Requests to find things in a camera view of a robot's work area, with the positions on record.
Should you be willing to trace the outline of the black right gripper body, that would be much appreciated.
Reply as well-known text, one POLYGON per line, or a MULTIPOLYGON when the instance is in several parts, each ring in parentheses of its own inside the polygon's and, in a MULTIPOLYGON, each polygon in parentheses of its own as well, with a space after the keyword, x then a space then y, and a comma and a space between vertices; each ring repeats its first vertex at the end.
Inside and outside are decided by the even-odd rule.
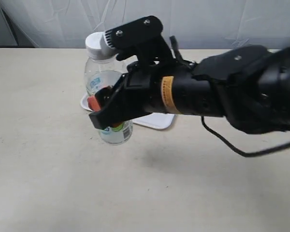
POLYGON ((138 62, 130 64, 112 87, 94 95, 101 110, 89 114, 93 126, 105 129, 153 113, 196 114, 188 93, 196 67, 196 62, 172 61, 153 63, 143 70, 138 62))

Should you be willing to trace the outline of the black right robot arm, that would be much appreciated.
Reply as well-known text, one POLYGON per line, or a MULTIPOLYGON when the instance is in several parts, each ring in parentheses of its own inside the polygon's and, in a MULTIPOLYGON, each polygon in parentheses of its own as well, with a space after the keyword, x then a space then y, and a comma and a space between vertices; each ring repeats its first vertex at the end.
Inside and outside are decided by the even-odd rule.
POLYGON ((182 64, 176 59, 145 69, 132 63, 112 87, 96 94, 97 129, 170 113, 224 117, 248 134, 290 131, 290 47, 270 52, 251 45, 182 64))

